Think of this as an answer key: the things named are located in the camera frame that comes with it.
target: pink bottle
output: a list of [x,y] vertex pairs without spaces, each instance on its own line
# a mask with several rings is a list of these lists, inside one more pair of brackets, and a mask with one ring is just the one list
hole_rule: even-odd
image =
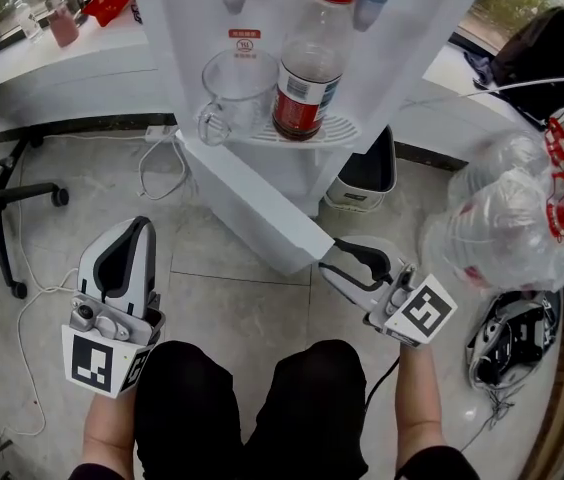
[[49,14],[48,20],[49,28],[61,48],[71,44],[80,35],[80,31],[73,20],[73,14],[64,2],[57,4]]

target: chair wheel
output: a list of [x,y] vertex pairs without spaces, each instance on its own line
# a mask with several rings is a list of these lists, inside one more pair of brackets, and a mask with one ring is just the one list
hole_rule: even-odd
[[29,140],[29,144],[31,144],[32,148],[39,148],[44,144],[44,137],[33,137]]
[[15,283],[11,286],[11,295],[13,295],[16,299],[26,299],[28,293],[29,291],[26,289],[26,285],[24,283]]
[[57,192],[51,194],[51,201],[53,206],[59,208],[60,206],[66,206],[69,204],[69,191],[65,188],[61,188]]

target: sticker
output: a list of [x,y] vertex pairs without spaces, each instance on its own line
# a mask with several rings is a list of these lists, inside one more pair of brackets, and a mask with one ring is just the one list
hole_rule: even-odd
[[253,41],[250,39],[239,39],[235,47],[240,52],[250,52],[253,50]]
[[407,338],[406,336],[402,336],[401,334],[395,332],[395,331],[389,331],[389,336],[391,336],[391,338],[395,338],[398,341],[401,341],[402,343],[409,345],[413,348],[416,348],[418,345],[420,345],[417,341],[412,340],[411,338]]
[[142,373],[142,368],[144,368],[144,365],[146,364],[146,360],[149,358],[149,352],[151,352],[151,350],[147,349],[144,352],[140,352],[137,356],[135,356],[135,359],[133,360],[133,364],[129,369],[129,373],[126,376],[126,379],[124,379],[124,384],[122,384],[122,389],[120,389],[120,393],[129,389],[138,381],[138,379],[140,378],[140,373]]
[[340,81],[313,82],[291,73],[280,63],[278,93],[273,115],[277,123],[292,131],[318,128]]
[[229,29],[229,37],[247,37],[250,39],[260,39],[261,34],[259,30],[252,30],[246,28],[232,28]]
[[111,392],[113,349],[81,336],[73,338],[71,377],[83,384]]
[[435,333],[444,319],[453,311],[433,288],[423,285],[402,314],[427,338]]

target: trash bin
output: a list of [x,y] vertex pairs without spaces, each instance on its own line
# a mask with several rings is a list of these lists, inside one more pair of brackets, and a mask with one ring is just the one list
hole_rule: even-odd
[[353,154],[327,190],[324,200],[338,210],[376,210],[395,186],[395,147],[388,126],[364,154]]

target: tile floor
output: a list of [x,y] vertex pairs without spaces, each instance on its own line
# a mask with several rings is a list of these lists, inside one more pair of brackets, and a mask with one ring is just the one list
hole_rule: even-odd
[[[0,144],[0,156],[10,148]],[[141,142],[50,139],[41,149],[27,152],[24,183],[59,179],[71,195],[69,206],[62,209],[54,208],[49,198],[23,204],[24,249],[39,281],[57,283],[99,233],[124,219],[146,215],[157,229],[157,290],[167,313],[165,338],[199,345],[233,373],[245,439],[253,431],[277,361],[318,340],[341,338],[353,344],[370,388],[397,357],[397,342],[362,325],[360,310],[332,290],[316,269],[291,278],[271,271],[204,206],[193,183],[159,202],[139,198],[135,169],[146,148]],[[147,162],[147,183],[156,193],[174,179],[170,171],[175,160],[168,146],[160,150]],[[419,232],[429,214],[442,210],[448,179],[446,172],[400,160],[397,187],[378,212],[359,216],[324,207],[318,222],[333,236],[391,239],[417,259]],[[15,240],[15,208],[9,208],[5,220],[15,276],[27,278],[32,293]],[[490,414],[485,397],[468,387],[463,366],[464,344],[478,318],[480,297],[452,280],[443,282],[449,283],[460,309],[437,336],[434,352],[446,437],[462,447]],[[20,431],[40,425],[17,346],[21,307],[0,275],[0,431],[5,425]],[[91,395],[64,380],[60,325],[68,314],[69,295],[53,294],[40,297],[22,319],[24,348],[47,427],[37,438],[14,437],[15,446],[0,456],[0,473],[8,468],[19,479],[55,480],[67,478],[77,464]],[[509,416],[467,450],[483,480],[517,478],[546,409],[556,352],[554,347],[517,396]],[[365,480],[393,478],[395,384],[394,375],[371,405],[362,437],[370,466]]]

